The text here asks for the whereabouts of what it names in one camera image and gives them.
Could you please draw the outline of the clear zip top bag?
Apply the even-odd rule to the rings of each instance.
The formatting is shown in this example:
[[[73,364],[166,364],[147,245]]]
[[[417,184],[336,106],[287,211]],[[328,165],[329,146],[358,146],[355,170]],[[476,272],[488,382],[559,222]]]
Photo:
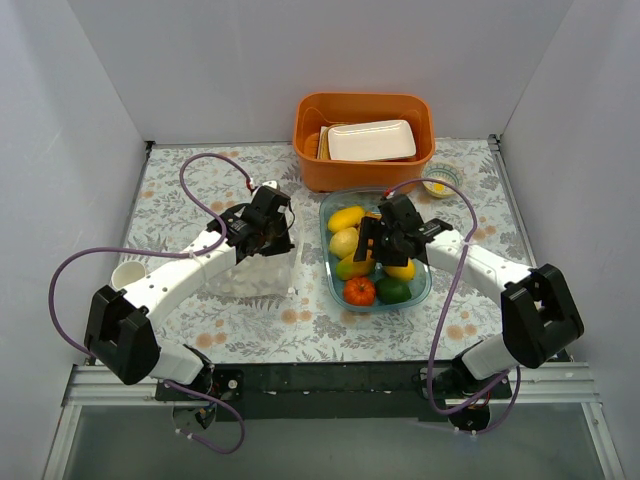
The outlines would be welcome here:
[[[294,225],[295,213],[286,211],[286,220]],[[297,255],[293,225],[289,233],[294,248],[290,252],[269,257],[254,255],[238,260],[233,268],[210,279],[206,289],[213,295],[235,298],[286,295],[293,284]]]

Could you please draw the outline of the orange green mango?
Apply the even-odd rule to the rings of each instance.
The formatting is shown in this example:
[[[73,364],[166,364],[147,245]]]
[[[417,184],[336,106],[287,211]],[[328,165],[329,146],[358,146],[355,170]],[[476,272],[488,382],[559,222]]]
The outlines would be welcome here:
[[[342,281],[348,281],[356,277],[366,277],[375,270],[376,261],[367,253],[363,261],[354,260],[355,253],[347,255],[340,260],[335,267],[335,275]]]

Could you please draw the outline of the bright yellow lemon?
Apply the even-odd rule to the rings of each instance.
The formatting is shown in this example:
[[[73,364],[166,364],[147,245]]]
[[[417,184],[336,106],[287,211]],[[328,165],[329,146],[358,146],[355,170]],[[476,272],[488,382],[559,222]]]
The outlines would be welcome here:
[[[410,282],[416,275],[416,267],[411,260],[406,266],[384,266],[383,270],[389,277],[405,283]]]

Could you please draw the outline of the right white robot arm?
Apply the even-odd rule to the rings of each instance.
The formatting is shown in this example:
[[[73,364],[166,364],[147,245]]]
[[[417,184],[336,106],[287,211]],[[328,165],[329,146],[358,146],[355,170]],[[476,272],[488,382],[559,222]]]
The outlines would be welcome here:
[[[517,366],[535,369],[584,333],[584,324],[562,272],[500,257],[471,244],[449,223],[424,220],[405,195],[384,199],[376,216],[360,223],[354,257],[404,267],[417,260],[447,271],[492,300],[502,330],[458,354],[435,378],[439,389],[475,397],[489,379]]]

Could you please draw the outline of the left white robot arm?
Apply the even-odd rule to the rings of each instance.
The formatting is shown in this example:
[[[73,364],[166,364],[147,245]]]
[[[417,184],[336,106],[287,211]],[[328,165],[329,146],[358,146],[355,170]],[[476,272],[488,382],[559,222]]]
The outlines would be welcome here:
[[[171,260],[121,290],[104,286],[91,301],[84,345],[122,383],[172,380],[193,400],[213,386],[212,362],[186,344],[158,340],[154,328],[194,292],[247,257],[293,249],[286,213],[291,198],[269,184],[248,204],[225,211]]]

